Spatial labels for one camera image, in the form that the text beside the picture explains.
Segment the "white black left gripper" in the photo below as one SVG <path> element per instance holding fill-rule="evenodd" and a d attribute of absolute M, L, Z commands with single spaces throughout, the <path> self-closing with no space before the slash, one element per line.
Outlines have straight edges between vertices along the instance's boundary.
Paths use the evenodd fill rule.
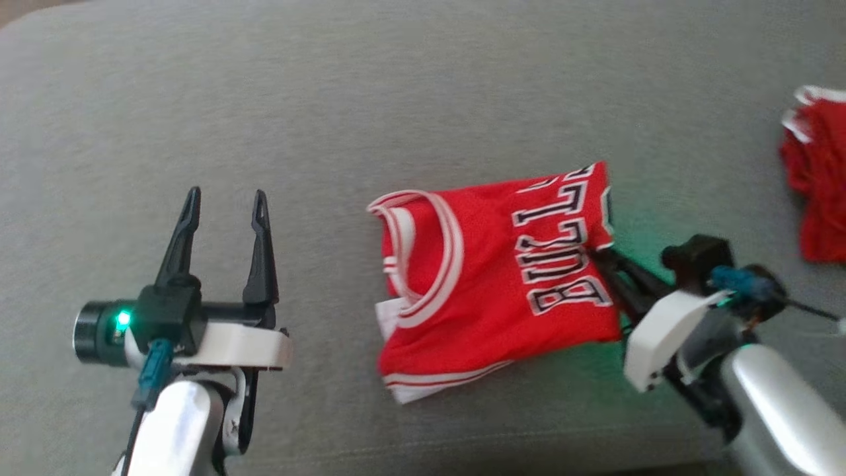
<path fill-rule="evenodd" d="M 202 190 L 193 186 L 182 205 L 169 246 L 156 277 L 156 286 L 188 274 L 194 233 L 202 210 Z M 273 251 L 271 221 L 265 192 L 257 190 L 252 209 L 254 247 L 243 302 L 206 302 L 208 320 L 198 352 L 175 356 L 175 372 L 281 371 L 293 358 L 293 341 L 286 329 L 276 328 L 279 302 L 278 275 Z M 267 308 L 250 305 L 271 305 Z M 73 328 L 73 349 L 84 364 L 103 364 L 141 370 L 145 353 L 139 350 L 129 325 L 134 301 L 90 301 L 82 307 Z"/>

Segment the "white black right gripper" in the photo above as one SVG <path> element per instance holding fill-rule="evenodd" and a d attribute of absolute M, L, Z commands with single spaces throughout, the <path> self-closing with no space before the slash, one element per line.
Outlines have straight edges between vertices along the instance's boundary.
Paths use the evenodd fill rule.
<path fill-rule="evenodd" d="M 719 290 L 709 296 L 673 292 L 671 284 L 611 247 L 595 251 L 594 261 L 614 304 L 634 327 L 623 374 L 638 392 L 646 393 L 661 382 L 665 365 L 707 311 L 728 298 L 728 292 Z"/>

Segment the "red white basketball jersey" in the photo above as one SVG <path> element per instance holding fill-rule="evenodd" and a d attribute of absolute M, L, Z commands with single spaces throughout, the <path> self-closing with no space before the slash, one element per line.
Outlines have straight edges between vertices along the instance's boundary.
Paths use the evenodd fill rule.
<path fill-rule="evenodd" d="M 615 243 L 599 161 L 562 174 L 400 190 L 367 206 L 383 224 L 389 299 L 375 306 L 383 385 L 405 405 L 514 362 L 617 342 L 596 264 Z"/>

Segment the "crumpled red white garment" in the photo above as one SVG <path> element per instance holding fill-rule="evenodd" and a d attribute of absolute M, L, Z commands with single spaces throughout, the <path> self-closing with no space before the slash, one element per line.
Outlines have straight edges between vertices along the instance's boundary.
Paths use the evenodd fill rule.
<path fill-rule="evenodd" d="M 846 90 L 801 85 L 785 112 L 780 154 L 788 185 L 804 205 L 800 252 L 819 263 L 846 263 Z"/>

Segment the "large grey sofa seat cushion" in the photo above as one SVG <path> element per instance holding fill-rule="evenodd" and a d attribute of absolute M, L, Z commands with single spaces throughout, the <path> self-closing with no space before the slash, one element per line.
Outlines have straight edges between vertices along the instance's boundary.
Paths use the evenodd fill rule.
<path fill-rule="evenodd" d="M 381 383 L 366 206 L 605 161 L 617 246 L 661 271 L 727 238 L 846 317 L 804 262 L 779 156 L 801 85 L 846 89 L 846 0 L 100 0 L 0 29 L 0 476 L 106 476 L 136 374 L 82 365 L 91 300 L 156 277 L 190 187 L 192 271 L 239 301 L 266 191 L 293 364 L 260 377 L 231 476 L 699 474 L 721 438 L 617 344 L 518 362 L 417 403 Z"/>

